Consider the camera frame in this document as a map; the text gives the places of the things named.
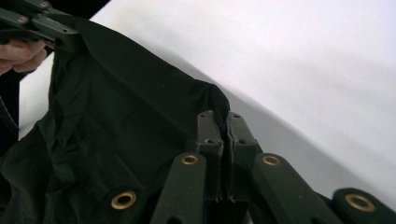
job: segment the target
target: metal grommet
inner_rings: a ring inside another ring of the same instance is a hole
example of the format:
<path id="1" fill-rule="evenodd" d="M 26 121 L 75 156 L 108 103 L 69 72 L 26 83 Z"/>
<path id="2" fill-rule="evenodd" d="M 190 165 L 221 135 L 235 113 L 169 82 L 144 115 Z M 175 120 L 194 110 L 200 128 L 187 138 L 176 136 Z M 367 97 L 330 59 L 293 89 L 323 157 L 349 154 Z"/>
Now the metal grommet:
<path id="1" fill-rule="evenodd" d="M 27 22 L 27 18 L 26 17 L 19 17 L 18 18 L 18 22 L 25 23 L 25 22 Z"/>
<path id="2" fill-rule="evenodd" d="M 183 158 L 181 158 L 181 162 L 186 165 L 194 165 L 198 162 L 198 157 L 193 155 L 184 156 Z"/>
<path id="3" fill-rule="evenodd" d="M 361 210 L 363 212 L 374 212 L 375 206 L 374 204 L 368 200 L 367 198 L 359 195 L 359 194 L 348 194 L 346 195 L 346 201 L 354 208 Z"/>
<path id="4" fill-rule="evenodd" d="M 116 195 L 111 200 L 111 206 L 114 209 L 122 210 L 131 207 L 136 202 L 136 194 L 133 191 L 125 191 Z"/>
<path id="5" fill-rule="evenodd" d="M 268 165 L 279 165 L 280 164 L 280 160 L 275 157 L 275 156 L 265 156 L 262 158 L 262 161 L 264 163 L 267 163 Z"/>
<path id="6" fill-rule="evenodd" d="M 46 2 L 46 1 L 40 3 L 41 7 L 48 7 L 49 5 L 50 4 L 48 2 Z"/>

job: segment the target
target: white surface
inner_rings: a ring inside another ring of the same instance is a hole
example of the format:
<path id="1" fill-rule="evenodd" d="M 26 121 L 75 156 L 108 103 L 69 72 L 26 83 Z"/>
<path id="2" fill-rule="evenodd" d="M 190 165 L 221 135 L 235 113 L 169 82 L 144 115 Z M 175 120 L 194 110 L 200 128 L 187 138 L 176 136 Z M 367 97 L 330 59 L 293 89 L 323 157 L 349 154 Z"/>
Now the white surface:
<path id="1" fill-rule="evenodd" d="M 396 209 L 395 1 L 112 0 L 93 20 L 220 86 L 315 191 Z M 28 105 L 48 93 L 35 86 L 47 67 L 21 84 L 22 134 L 47 109 Z"/>

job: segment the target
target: hand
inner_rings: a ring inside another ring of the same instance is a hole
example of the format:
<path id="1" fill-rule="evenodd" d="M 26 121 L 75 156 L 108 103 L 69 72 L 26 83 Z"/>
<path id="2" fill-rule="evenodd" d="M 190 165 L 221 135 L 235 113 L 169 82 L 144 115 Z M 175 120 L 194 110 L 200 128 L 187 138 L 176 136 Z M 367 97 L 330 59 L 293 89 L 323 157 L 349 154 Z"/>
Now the hand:
<path id="1" fill-rule="evenodd" d="M 24 42 L 11 39 L 6 45 L 0 45 L 0 76 L 13 68 L 16 72 L 28 72 L 37 69 L 47 56 L 43 41 Z"/>

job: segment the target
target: black cloth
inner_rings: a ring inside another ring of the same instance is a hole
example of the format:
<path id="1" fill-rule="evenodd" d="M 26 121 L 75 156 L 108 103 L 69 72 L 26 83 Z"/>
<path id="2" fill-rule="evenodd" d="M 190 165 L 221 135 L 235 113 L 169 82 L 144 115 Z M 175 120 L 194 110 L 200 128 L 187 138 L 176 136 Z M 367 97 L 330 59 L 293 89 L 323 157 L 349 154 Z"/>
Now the black cloth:
<path id="1" fill-rule="evenodd" d="M 149 223 L 197 115 L 215 111 L 224 129 L 227 98 L 103 26 L 56 20 L 79 30 L 88 52 L 55 51 L 49 112 L 1 160 L 12 188 L 2 223 Z M 136 203 L 113 209 L 125 190 Z"/>
<path id="2" fill-rule="evenodd" d="M 90 18 L 109 0 L 49 0 L 52 6 L 63 12 Z M 12 5 L 20 4 L 21 0 L 0 0 L 0 7 L 12 9 Z M 18 124 L 19 121 L 19 86 L 24 75 L 16 73 L 13 70 L 0 76 L 0 96 L 7 107 L 7 110 L 13 120 Z M 18 141 L 18 138 L 12 134 L 8 127 L 0 120 L 0 157 L 5 154 L 9 148 Z M 8 182 L 0 175 L 0 208 L 7 205 L 10 197 L 10 188 Z"/>

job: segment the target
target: brass eyelet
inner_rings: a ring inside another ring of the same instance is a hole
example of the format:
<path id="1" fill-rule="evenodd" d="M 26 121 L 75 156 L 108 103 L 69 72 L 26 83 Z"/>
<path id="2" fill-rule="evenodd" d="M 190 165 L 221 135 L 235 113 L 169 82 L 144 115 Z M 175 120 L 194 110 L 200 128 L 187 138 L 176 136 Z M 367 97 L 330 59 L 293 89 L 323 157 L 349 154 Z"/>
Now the brass eyelet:
<path id="1" fill-rule="evenodd" d="M 21 16 L 21 17 L 18 18 L 18 22 L 19 23 L 26 23 L 27 21 L 28 21 L 28 19 L 26 17 L 24 17 L 24 16 Z"/>
<path id="2" fill-rule="evenodd" d="M 356 203 L 355 200 L 359 200 L 365 203 L 365 205 L 362 205 L 360 203 Z M 363 197 L 359 194 L 348 194 L 346 195 L 346 201 L 354 208 L 361 210 L 363 212 L 374 212 L 375 211 L 375 206 L 374 204 L 368 200 L 366 197 Z"/>
<path id="3" fill-rule="evenodd" d="M 262 158 L 262 161 L 268 165 L 280 165 L 280 160 L 275 156 L 265 156 Z"/>
<path id="4" fill-rule="evenodd" d="M 40 6 L 41 7 L 49 7 L 50 4 L 49 4 L 49 2 L 43 1 L 43 2 L 40 3 Z"/>
<path id="5" fill-rule="evenodd" d="M 116 195 L 113 200 L 111 200 L 111 206 L 114 209 L 122 210 L 131 207 L 135 202 L 136 194 L 133 191 L 125 191 Z"/>
<path id="6" fill-rule="evenodd" d="M 198 157 L 193 155 L 184 156 L 183 158 L 181 158 L 181 162 L 186 165 L 194 165 L 198 162 Z"/>

